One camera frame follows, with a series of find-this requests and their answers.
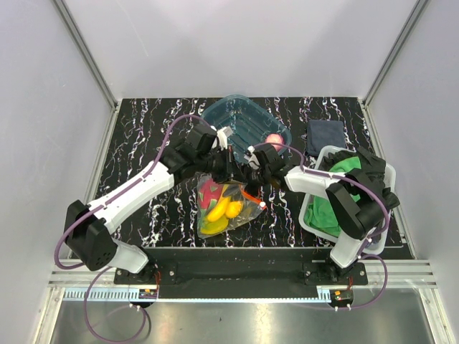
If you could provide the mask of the yellow fake banana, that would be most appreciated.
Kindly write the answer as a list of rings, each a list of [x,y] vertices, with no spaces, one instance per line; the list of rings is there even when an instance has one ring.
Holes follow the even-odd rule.
[[[230,197],[221,198],[216,206],[207,214],[207,221],[216,222],[219,220],[225,214],[229,202]]]

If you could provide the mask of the orange fake fruit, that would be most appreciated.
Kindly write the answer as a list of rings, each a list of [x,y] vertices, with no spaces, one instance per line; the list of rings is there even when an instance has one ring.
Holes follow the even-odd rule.
[[[228,219],[234,219],[238,217],[243,209],[244,202],[243,201],[231,201],[228,203],[227,208],[225,210],[225,216]]]

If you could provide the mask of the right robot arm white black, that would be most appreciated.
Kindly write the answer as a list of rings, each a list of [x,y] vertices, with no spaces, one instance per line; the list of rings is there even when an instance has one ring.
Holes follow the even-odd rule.
[[[348,173],[331,173],[306,168],[304,157],[298,166],[289,166],[273,144],[259,143],[245,152],[247,182],[253,186],[272,185],[284,191],[305,193],[328,199],[341,227],[341,233],[330,252],[332,262],[326,265],[326,276],[341,284],[351,276],[351,265],[360,259],[376,228],[389,226],[389,210],[383,193],[361,169]]]

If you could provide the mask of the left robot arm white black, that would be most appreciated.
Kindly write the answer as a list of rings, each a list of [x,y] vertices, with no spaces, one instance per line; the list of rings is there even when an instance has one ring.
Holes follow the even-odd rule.
[[[90,271],[112,266],[129,271],[138,283],[150,282],[155,267],[146,253],[111,234],[145,203],[196,173],[209,173],[219,183],[242,183],[228,143],[232,133],[229,127],[196,125],[185,137],[162,145],[153,161],[109,194],[88,204],[72,202],[59,243],[66,244]]]

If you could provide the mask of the purple fake fruit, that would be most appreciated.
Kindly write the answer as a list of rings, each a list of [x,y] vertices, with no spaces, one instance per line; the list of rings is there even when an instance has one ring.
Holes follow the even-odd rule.
[[[283,137],[278,133],[269,134],[265,139],[265,142],[271,144],[277,151],[284,145]]]

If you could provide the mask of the clear zip top bag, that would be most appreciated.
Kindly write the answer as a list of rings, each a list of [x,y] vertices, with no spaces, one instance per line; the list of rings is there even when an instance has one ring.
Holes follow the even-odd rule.
[[[266,203],[239,184],[218,184],[204,176],[197,186],[198,224],[201,239],[236,229],[256,219]]]

